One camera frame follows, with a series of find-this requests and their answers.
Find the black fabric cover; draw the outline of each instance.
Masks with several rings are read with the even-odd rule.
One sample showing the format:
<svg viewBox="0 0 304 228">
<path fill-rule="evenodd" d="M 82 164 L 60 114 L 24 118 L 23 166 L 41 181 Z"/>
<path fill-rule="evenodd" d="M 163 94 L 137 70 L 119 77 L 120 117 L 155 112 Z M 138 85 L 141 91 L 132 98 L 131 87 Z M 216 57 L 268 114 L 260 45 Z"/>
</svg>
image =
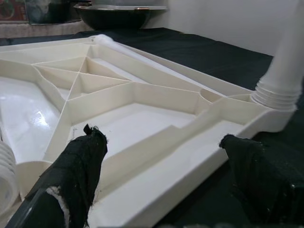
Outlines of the black fabric cover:
<svg viewBox="0 0 304 228">
<path fill-rule="evenodd" d="M 304 224 L 304 155 L 226 135 L 236 194 L 253 222 Z"/>
<path fill-rule="evenodd" d="M 85 127 L 86 136 L 71 141 L 40 176 L 7 228 L 64 228 L 64 213 L 46 191 L 57 187 L 69 210 L 69 227 L 83 228 L 99 182 L 107 139 L 96 128 Z"/>
</svg>

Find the black tablecloth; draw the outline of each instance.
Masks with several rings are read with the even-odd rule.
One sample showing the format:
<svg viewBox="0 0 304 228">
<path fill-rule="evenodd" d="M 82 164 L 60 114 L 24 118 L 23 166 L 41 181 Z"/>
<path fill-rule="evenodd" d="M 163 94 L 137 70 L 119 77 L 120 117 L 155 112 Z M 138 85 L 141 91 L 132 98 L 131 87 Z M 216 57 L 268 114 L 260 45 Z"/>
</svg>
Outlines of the black tablecloth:
<svg viewBox="0 0 304 228">
<path fill-rule="evenodd" d="M 266 72 L 272 60 L 272 57 L 268 55 L 165 28 L 89 31 L 64 36 L 0 39 L 0 45 L 84 38 L 100 33 L 120 43 L 248 89 L 255 88 L 257 81 Z M 304 150 L 304 140 L 300 134 L 304 129 L 304 96 L 300 98 L 298 106 L 299 110 L 282 132 L 259 133 L 254 139 L 279 144 L 290 156 L 295 150 Z M 242 224 L 249 224 L 241 204 L 231 194 L 231 186 L 230 168 L 228 163 L 225 163 L 158 225 L 172 224 L 182 227 L 189 224 L 205 224 L 212 227 L 224 222 L 239 227 Z"/>
</svg>

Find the white pipe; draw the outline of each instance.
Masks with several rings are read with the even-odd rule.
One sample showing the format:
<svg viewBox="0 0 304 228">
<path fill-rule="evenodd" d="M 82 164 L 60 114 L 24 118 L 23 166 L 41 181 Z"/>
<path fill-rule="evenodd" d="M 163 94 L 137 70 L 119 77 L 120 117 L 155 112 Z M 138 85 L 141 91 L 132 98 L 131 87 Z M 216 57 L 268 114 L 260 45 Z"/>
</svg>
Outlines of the white pipe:
<svg viewBox="0 0 304 228">
<path fill-rule="evenodd" d="M 257 84 L 254 102 L 280 110 L 295 110 L 304 76 L 304 0 L 299 0 L 277 53 Z"/>
</svg>

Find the white wall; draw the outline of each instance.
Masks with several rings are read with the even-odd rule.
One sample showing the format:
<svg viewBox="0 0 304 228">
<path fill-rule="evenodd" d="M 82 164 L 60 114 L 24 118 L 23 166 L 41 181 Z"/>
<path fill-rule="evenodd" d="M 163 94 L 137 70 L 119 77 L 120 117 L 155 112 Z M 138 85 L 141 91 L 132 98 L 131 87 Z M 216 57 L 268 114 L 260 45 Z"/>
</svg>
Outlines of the white wall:
<svg viewBox="0 0 304 228">
<path fill-rule="evenodd" d="M 166 27 L 273 55 L 298 0 L 168 0 L 147 27 Z"/>
</svg>

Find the plastic tray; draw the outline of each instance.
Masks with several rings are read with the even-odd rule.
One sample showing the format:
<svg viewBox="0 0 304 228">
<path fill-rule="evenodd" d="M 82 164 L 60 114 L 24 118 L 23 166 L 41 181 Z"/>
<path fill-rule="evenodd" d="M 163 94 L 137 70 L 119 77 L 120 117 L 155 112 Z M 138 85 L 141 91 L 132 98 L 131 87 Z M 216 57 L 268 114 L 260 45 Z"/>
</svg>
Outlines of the plastic tray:
<svg viewBox="0 0 304 228">
<path fill-rule="evenodd" d="M 132 50 L 183 76 L 92 38 L 0 47 L 0 118 L 17 163 L 53 162 L 87 123 L 109 139 L 92 228 L 154 225 L 227 160 L 224 135 L 288 120 L 250 90 Z"/>
</svg>

